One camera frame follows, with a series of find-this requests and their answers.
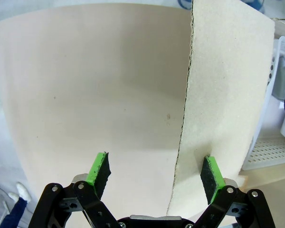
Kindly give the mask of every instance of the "person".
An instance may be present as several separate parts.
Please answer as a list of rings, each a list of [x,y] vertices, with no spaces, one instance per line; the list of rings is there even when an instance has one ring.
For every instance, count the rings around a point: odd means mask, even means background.
[[[15,201],[15,205],[11,210],[10,214],[5,216],[3,219],[0,228],[17,228],[21,217],[24,213],[25,207],[31,201],[31,196],[29,191],[24,187],[23,184],[17,183],[16,184],[18,195],[14,192],[10,192],[8,195]]]

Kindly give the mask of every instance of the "cardboard sheet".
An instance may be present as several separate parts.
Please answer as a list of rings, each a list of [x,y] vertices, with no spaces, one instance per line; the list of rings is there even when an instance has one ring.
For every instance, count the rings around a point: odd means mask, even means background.
[[[204,156],[238,180],[268,81],[274,23],[238,0],[194,0],[184,121],[169,215],[207,206]]]
[[[189,54],[190,12],[181,9],[92,4],[1,21],[1,98],[36,195],[69,185],[106,151],[102,200],[112,214],[164,216]],[[88,227],[74,218],[69,227]]]

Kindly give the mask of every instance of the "screw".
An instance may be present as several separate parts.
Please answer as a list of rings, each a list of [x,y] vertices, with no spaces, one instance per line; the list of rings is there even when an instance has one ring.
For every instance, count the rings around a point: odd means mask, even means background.
[[[52,191],[57,191],[58,187],[55,185],[54,187],[52,187]]]
[[[78,185],[78,188],[79,188],[79,189],[83,189],[83,188],[84,188],[84,185],[83,185],[83,184],[79,184],[79,185]]]
[[[252,195],[253,197],[257,197],[257,196],[258,196],[258,193],[257,193],[256,191],[253,191],[253,192],[251,193],[251,195]]]
[[[233,188],[227,188],[228,193],[233,193]]]
[[[125,228],[125,224],[123,222],[119,222],[119,225],[122,227],[122,228]]]

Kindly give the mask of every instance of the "perforated basket bottom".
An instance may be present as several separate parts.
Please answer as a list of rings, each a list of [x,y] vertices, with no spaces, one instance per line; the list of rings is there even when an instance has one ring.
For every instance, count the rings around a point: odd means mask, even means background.
[[[258,139],[243,165],[244,170],[285,163],[285,138]]]

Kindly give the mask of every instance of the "person's leg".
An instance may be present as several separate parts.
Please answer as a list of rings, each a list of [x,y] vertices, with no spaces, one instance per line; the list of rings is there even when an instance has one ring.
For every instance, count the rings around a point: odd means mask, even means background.
[[[17,225],[20,222],[20,219],[24,213],[24,209],[27,204],[27,201],[19,197],[19,200],[15,204],[13,210],[11,210],[10,214],[5,216],[5,218],[3,219],[0,228],[17,228]]]

